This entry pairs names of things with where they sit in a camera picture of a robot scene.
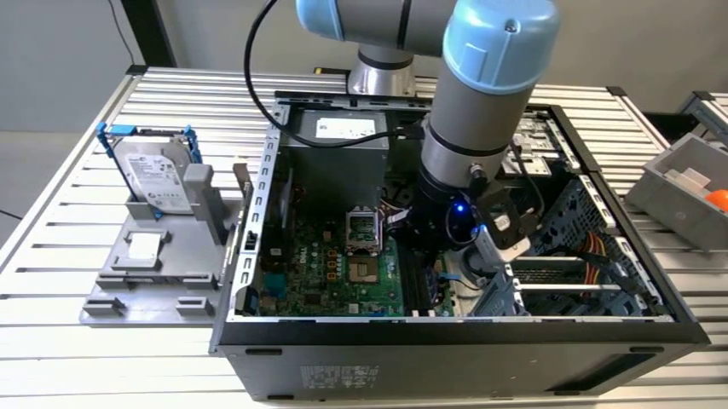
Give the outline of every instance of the yellow wire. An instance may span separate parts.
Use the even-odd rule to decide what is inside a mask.
[[[600,250],[600,255],[602,256],[606,256],[606,248],[603,247],[603,241],[600,240],[600,237],[594,235],[595,239],[596,239],[596,242],[599,244],[599,250]],[[594,284],[596,283],[596,279],[599,278],[599,272],[600,270],[595,270],[595,275],[594,275]]]

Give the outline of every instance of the aluminum slotted table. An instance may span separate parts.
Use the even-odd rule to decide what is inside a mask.
[[[256,75],[253,81],[268,104],[275,90],[345,90],[340,75]],[[431,96],[433,86],[435,80],[419,80],[417,95]],[[531,103],[563,107],[610,187],[624,195],[641,165],[667,146],[629,98],[618,89],[540,85]],[[245,162],[256,174],[265,121],[241,75],[161,68],[126,75],[0,250],[0,397],[6,396],[0,407],[252,405],[226,361],[206,356],[209,328],[78,324],[79,306],[126,217],[126,189],[93,138],[100,121],[173,128],[190,124],[222,197],[238,195],[233,162]],[[599,397],[327,405],[726,407],[728,253],[699,253],[647,216],[631,212],[630,217],[702,322],[713,343],[706,350]]]

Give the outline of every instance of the power supply label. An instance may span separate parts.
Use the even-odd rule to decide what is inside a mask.
[[[146,202],[164,213],[190,213],[173,162],[164,156],[140,153],[129,153],[125,159]]]
[[[305,389],[364,389],[373,388],[377,365],[301,366]]]
[[[316,138],[357,139],[376,130],[373,119],[320,118],[316,121]]]

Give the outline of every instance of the black cable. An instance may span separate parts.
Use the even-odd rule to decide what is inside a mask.
[[[19,217],[18,215],[15,215],[14,213],[10,213],[9,211],[3,211],[2,209],[0,209],[0,213],[2,213],[5,216],[11,217],[13,219],[22,220],[22,217]]]
[[[472,290],[472,291],[482,291],[480,288],[478,287],[470,287],[468,285],[464,284],[464,281],[462,281],[460,279],[445,279],[447,281],[456,281],[459,284],[462,284],[464,286],[464,288],[467,290]]]
[[[128,48],[126,39],[124,38],[124,34],[121,34],[121,27],[118,27],[118,19],[116,18],[116,9],[113,8],[113,3],[110,0],[105,0],[110,7],[110,15],[113,16],[113,24],[116,25],[116,31],[118,32],[118,37],[121,37],[121,42],[124,43],[124,48],[126,48],[128,53],[128,59],[132,61],[132,66],[136,65],[136,61],[133,60],[133,54],[132,50]]]
[[[283,135],[285,135],[288,138],[291,138],[297,143],[305,145],[307,147],[351,147],[353,145],[357,145],[359,143],[373,141],[379,138],[404,135],[400,130],[388,130],[385,132],[379,132],[376,134],[364,136],[352,141],[320,143],[315,141],[308,141],[305,138],[300,137],[295,132],[287,130],[285,127],[280,124],[280,122],[277,122],[277,120],[272,117],[271,113],[268,112],[267,108],[262,105],[262,102],[260,102],[260,99],[257,98],[257,94],[252,87],[252,78],[249,76],[249,55],[252,54],[252,43],[254,42],[257,28],[260,27],[260,24],[262,23],[262,19],[267,16],[268,12],[271,11],[271,8],[276,2],[277,0],[267,0],[262,8],[260,9],[260,12],[257,13],[256,18],[252,20],[252,26],[249,26],[249,32],[248,32],[248,39],[245,40],[244,54],[241,57],[242,77],[245,79],[245,87],[248,88],[249,99],[254,103],[254,106],[257,107],[257,110],[260,110],[260,113],[262,114],[264,118],[268,120],[272,126],[275,126],[275,128],[279,129]]]
[[[510,143],[510,151],[512,152],[512,156],[515,156],[515,162],[518,163],[518,169],[520,170],[520,174],[524,176],[527,184],[531,186],[532,193],[535,194],[535,198],[538,199],[538,209],[534,211],[534,213],[535,216],[538,216],[539,218],[540,216],[543,216],[543,210],[546,209],[543,196],[540,196],[540,190],[538,190],[538,186],[535,186],[535,182],[532,181],[532,178],[528,175],[527,170],[524,169],[523,158],[520,158],[520,151],[518,150],[518,147],[512,142]]]

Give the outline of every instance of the orange object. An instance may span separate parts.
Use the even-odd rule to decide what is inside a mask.
[[[715,205],[719,210],[728,211],[728,190],[715,190],[705,196],[705,200]]]

